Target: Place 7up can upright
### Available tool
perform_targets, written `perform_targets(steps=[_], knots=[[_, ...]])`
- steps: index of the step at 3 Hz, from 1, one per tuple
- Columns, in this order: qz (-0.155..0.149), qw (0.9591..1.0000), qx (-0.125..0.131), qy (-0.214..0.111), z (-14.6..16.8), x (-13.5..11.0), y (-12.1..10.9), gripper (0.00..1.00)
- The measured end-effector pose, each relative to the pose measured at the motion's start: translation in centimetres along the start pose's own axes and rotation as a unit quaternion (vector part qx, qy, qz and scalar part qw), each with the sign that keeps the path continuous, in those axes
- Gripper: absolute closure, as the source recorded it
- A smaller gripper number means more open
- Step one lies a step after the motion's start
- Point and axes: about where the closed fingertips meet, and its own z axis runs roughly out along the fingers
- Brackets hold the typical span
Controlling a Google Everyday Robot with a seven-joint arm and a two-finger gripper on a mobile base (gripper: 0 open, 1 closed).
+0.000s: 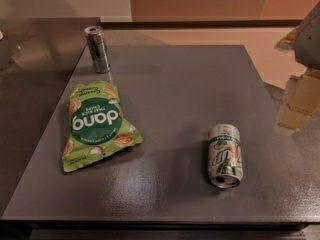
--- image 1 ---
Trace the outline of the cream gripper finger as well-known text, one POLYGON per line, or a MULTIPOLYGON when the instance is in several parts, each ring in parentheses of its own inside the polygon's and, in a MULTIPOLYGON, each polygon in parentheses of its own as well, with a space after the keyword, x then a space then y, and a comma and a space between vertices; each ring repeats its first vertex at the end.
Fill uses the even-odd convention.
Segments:
POLYGON ((288 34, 286 34, 276 43, 276 48, 281 50, 293 50, 297 34, 298 28, 292 29, 288 34))
POLYGON ((277 114, 275 129, 285 136, 296 133, 320 108, 320 71, 307 69, 291 75, 277 114))

